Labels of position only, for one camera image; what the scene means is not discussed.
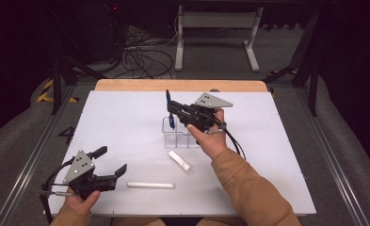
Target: silver bracket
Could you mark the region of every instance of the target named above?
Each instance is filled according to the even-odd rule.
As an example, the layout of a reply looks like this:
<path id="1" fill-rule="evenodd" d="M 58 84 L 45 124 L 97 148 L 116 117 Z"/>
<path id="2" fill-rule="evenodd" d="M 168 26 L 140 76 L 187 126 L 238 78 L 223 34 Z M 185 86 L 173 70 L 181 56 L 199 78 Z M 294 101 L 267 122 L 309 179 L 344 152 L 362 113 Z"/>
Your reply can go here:
<path id="1" fill-rule="evenodd" d="M 204 106 L 207 108 L 233 106 L 232 103 L 222 100 L 216 96 L 204 92 L 199 99 L 197 99 L 195 105 Z"/>
<path id="2" fill-rule="evenodd" d="M 80 150 L 76 155 L 75 159 L 72 162 L 70 169 L 65 175 L 63 184 L 67 185 L 69 182 L 83 175 L 89 170 L 94 169 L 94 164 L 91 162 L 91 159 L 85 154 L 84 151 Z"/>

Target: white metal stand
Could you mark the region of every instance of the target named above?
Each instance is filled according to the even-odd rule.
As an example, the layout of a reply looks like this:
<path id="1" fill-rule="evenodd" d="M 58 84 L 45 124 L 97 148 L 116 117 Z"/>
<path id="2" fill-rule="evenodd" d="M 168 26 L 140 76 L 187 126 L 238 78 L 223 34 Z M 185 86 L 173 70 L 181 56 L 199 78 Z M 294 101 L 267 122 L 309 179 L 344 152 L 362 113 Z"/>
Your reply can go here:
<path id="1" fill-rule="evenodd" d="M 244 46 L 249 56 L 249 64 L 254 72 L 259 72 L 255 54 L 252 51 L 252 44 L 261 21 L 263 8 L 256 12 L 192 12 L 183 11 L 179 6 L 178 12 L 178 45 L 176 48 L 175 70 L 180 71 L 183 65 L 184 56 L 184 27 L 236 27 L 251 28 L 249 40 L 244 41 Z"/>

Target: transparent box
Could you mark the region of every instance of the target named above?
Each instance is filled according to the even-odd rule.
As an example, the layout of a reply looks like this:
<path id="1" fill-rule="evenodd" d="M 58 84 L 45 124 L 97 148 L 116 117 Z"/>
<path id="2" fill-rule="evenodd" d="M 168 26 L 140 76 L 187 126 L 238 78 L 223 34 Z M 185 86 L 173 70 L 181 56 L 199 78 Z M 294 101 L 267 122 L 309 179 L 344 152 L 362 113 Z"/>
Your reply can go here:
<path id="1" fill-rule="evenodd" d="M 188 132 L 187 128 L 179 121 L 177 117 L 173 117 L 175 129 L 169 125 L 169 117 L 162 120 L 162 133 L 164 135 L 165 148 L 198 148 L 197 141 Z"/>

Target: person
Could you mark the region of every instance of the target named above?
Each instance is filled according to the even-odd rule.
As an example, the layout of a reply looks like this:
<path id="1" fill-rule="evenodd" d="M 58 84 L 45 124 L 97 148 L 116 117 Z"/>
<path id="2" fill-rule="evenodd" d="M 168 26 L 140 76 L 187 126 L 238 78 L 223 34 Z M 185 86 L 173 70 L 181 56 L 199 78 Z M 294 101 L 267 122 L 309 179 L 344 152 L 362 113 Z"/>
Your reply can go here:
<path id="1" fill-rule="evenodd" d="M 216 118 L 224 121 L 223 109 L 217 108 L 215 111 Z M 239 218 L 203 218 L 198 226 L 300 225 L 290 203 L 276 187 L 259 175 L 239 154 L 227 147 L 225 133 L 208 135 L 191 124 L 187 129 L 211 158 L 212 168 L 239 215 Z M 88 225 L 90 208 L 99 197 L 99 191 L 94 191 L 85 201 L 79 196 L 67 197 L 51 225 Z M 113 225 L 165 224 L 160 218 L 114 218 Z"/>

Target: tan jacket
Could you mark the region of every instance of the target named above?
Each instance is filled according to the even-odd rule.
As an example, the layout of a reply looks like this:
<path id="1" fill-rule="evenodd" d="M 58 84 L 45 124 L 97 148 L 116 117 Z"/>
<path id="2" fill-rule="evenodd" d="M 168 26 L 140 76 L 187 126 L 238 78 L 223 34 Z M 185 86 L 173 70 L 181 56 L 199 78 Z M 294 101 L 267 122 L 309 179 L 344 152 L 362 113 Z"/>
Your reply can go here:
<path id="1" fill-rule="evenodd" d="M 276 187 L 237 153 L 228 149 L 219 154 L 212 167 L 234 209 L 249 226 L 300 225 Z M 64 205 L 51 225 L 88 226 L 89 222 L 90 216 L 80 216 Z"/>

